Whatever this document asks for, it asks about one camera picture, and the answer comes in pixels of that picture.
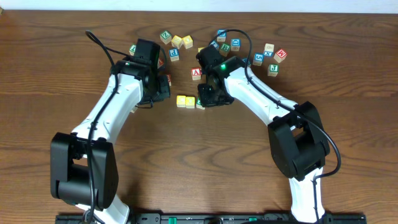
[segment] wooden tabletop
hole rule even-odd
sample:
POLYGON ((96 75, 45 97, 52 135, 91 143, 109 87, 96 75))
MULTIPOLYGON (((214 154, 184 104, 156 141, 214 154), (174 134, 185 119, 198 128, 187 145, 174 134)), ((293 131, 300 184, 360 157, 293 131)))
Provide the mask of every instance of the wooden tabletop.
MULTIPOLYGON (((53 223, 81 211, 50 194, 50 141, 88 115, 110 64, 84 31, 128 53, 137 38, 191 35, 193 48, 169 62, 172 96, 131 114, 115 146, 118 195, 165 213, 289 210, 289 181, 274 164, 266 126, 241 102, 190 110, 190 69, 217 29, 248 32, 288 56, 277 77, 266 59, 254 73, 281 95, 312 102, 340 148, 343 165, 322 179, 331 212, 363 212, 368 223, 398 222, 398 17, 365 14, 5 11, 0 17, 0 223, 53 223)), ((244 56, 248 42, 242 35, 244 56)), ((326 157, 325 171, 336 166, 326 157)))

